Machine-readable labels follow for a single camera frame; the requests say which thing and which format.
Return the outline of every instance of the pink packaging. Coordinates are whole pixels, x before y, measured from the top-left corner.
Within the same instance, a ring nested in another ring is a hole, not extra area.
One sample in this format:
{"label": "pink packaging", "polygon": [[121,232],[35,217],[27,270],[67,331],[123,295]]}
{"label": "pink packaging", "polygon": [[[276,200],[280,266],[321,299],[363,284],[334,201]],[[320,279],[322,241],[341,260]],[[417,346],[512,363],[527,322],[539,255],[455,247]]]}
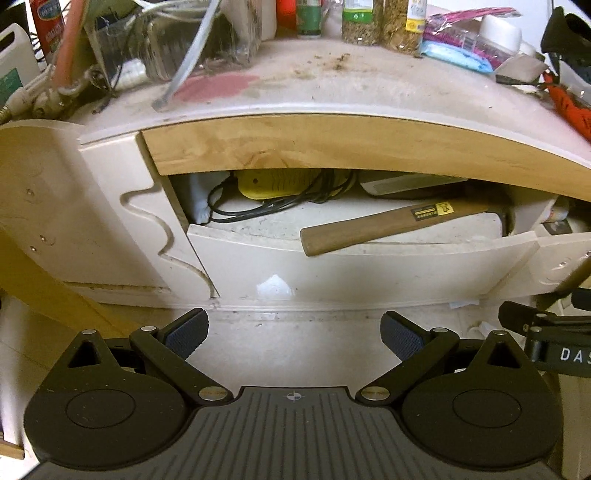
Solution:
{"label": "pink packaging", "polygon": [[511,7],[477,8],[432,15],[427,18],[423,40],[445,43],[474,52],[480,58],[487,59],[496,70],[511,55],[490,45],[478,35],[480,23],[475,19],[484,15],[504,18],[521,16]]}

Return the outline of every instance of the tile floor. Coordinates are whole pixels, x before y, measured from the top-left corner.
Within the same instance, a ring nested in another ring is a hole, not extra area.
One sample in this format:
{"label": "tile floor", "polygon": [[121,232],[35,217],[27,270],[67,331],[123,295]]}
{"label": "tile floor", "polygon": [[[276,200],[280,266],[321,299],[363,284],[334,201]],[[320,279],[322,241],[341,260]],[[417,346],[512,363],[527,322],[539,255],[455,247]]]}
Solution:
{"label": "tile floor", "polygon": [[[487,321],[499,326],[499,303],[398,311],[426,329],[450,328],[466,336]],[[184,310],[108,306],[139,325],[164,326]],[[211,311],[209,335],[189,362],[235,394],[243,385],[345,385],[352,393],[398,363],[380,341],[382,310],[357,312]],[[22,434],[22,414],[53,362],[76,332],[4,298],[0,310],[0,412],[8,441],[25,446],[25,460],[0,458],[0,480],[17,480],[35,465]]]}

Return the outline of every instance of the red stain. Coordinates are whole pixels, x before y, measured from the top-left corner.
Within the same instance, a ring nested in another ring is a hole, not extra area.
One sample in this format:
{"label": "red stain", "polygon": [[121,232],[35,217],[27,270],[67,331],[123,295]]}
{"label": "red stain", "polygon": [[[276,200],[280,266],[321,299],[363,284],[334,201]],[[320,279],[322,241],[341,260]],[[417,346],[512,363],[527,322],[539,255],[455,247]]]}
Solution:
{"label": "red stain", "polygon": [[239,73],[191,77],[178,89],[174,98],[182,102],[208,102],[214,98],[233,97],[258,79],[254,75]]}

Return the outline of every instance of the green bottle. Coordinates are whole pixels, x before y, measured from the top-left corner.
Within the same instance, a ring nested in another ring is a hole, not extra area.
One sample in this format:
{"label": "green bottle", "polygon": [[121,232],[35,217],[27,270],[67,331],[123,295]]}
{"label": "green bottle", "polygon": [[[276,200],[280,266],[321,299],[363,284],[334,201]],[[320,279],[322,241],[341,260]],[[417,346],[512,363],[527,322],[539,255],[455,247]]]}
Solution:
{"label": "green bottle", "polygon": [[295,24],[300,38],[320,38],[322,24],[321,0],[296,0]]}

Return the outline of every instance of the hammer label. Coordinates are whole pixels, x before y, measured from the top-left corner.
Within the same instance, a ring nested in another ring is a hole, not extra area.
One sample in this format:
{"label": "hammer label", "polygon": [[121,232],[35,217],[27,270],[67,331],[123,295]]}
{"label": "hammer label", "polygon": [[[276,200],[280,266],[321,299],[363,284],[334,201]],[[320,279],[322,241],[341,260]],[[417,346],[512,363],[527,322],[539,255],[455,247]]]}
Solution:
{"label": "hammer label", "polygon": [[426,220],[428,218],[437,217],[441,215],[448,215],[453,213],[452,205],[449,202],[435,203],[433,205],[425,205],[419,208],[411,209],[415,221]]}

